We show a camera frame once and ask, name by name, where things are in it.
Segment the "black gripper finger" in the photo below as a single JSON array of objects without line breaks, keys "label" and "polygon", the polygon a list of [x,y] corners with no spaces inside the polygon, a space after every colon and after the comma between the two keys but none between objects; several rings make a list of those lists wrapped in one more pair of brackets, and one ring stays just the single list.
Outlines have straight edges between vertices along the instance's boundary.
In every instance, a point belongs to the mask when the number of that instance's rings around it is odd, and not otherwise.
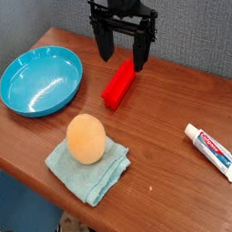
[{"label": "black gripper finger", "polygon": [[107,62],[115,51],[113,30],[108,27],[107,23],[99,20],[92,21],[92,28],[100,56]]},{"label": "black gripper finger", "polygon": [[134,68],[136,72],[140,72],[143,69],[143,65],[148,61],[148,54],[152,39],[150,27],[149,19],[143,18],[139,22],[137,32],[134,34],[134,43],[132,48]]}]

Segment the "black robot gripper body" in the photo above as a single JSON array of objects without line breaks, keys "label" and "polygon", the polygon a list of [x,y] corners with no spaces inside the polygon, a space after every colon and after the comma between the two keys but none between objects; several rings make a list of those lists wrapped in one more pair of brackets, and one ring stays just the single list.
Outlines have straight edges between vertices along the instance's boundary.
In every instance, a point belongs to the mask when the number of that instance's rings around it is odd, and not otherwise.
[{"label": "black robot gripper body", "polygon": [[157,12],[142,4],[141,0],[88,0],[91,8],[92,21],[107,23],[113,32],[121,32],[125,35],[132,35],[137,32],[139,22],[145,18],[150,21],[151,41],[157,39],[155,21]]}]

